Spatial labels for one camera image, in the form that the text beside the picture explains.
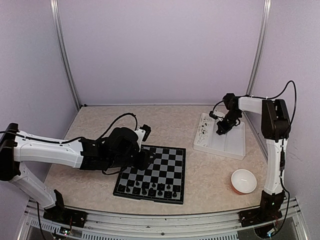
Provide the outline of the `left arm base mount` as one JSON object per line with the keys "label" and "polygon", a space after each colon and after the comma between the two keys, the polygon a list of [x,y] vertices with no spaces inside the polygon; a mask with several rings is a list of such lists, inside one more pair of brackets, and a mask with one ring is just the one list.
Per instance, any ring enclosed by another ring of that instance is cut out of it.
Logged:
{"label": "left arm base mount", "polygon": [[71,227],[84,228],[87,215],[88,214],[85,211],[66,208],[61,212],[49,212],[48,210],[45,210],[43,218],[52,222],[68,225]]}

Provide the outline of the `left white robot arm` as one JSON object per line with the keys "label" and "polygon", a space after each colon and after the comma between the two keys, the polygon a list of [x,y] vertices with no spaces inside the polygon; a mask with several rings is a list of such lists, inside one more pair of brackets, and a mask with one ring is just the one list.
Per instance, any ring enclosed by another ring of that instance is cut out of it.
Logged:
{"label": "left white robot arm", "polygon": [[36,200],[45,210],[63,223],[70,218],[62,195],[47,187],[26,166],[26,162],[39,162],[68,166],[84,171],[101,171],[104,175],[113,168],[133,167],[146,170],[156,159],[142,143],[151,133],[148,125],[109,127],[96,139],[83,136],[62,140],[35,136],[19,130],[10,123],[1,131],[0,179],[17,186]]}

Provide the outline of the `black grey chessboard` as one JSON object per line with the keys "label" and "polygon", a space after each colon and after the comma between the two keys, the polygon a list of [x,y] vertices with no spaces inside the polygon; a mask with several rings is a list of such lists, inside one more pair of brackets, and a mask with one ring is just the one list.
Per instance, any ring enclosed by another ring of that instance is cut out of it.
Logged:
{"label": "black grey chessboard", "polygon": [[[186,149],[155,145],[143,145],[142,148],[154,153],[156,159],[146,170],[127,167],[121,172],[118,175],[113,195],[128,199],[182,205],[185,191]],[[131,191],[126,192],[129,180],[134,181],[134,186],[128,186]],[[140,182],[139,186],[135,186],[136,181]],[[149,188],[144,188],[147,191],[146,195],[142,195],[143,182],[149,183]],[[159,189],[159,184],[164,184],[164,189]],[[125,190],[119,191],[119,185],[125,186]],[[180,191],[176,191],[177,197],[173,198],[175,186],[180,186]],[[134,188],[140,188],[138,194],[133,193]],[[154,189],[155,196],[148,195],[149,189]],[[163,192],[162,196],[158,195],[159,190]]]}

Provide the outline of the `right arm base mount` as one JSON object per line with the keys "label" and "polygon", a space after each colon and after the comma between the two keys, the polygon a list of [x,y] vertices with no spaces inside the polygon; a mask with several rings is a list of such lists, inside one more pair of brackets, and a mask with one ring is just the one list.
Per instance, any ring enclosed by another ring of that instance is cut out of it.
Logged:
{"label": "right arm base mount", "polygon": [[238,213],[238,215],[243,228],[274,221],[283,216],[280,210],[264,212],[260,208],[242,210]]}

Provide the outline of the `black pawn second row four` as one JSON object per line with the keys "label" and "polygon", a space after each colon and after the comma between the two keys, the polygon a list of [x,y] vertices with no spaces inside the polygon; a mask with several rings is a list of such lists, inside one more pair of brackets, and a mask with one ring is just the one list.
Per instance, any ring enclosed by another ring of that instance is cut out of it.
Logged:
{"label": "black pawn second row four", "polygon": [[142,183],[143,188],[149,188],[149,183],[148,182],[143,182]]}

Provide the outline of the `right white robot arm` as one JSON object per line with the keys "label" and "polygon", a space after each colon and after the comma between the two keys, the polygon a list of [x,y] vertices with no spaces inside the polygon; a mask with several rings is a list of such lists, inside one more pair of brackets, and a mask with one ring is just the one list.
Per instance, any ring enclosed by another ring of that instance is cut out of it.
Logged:
{"label": "right white robot arm", "polygon": [[282,205],[287,192],[284,187],[283,173],[288,138],[296,112],[294,111],[292,116],[289,116],[286,102],[280,99],[280,96],[289,84],[293,85],[294,99],[297,100],[295,82],[290,80],[284,89],[274,97],[236,96],[234,93],[227,93],[221,101],[228,112],[217,123],[216,133],[218,135],[225,135],[237,126],[243,112],[261,115],[261,133],[267,145],[267,177],[261,193],[260,207],[255,212],[260,222],[268,221],[275,214],[275,208]]}

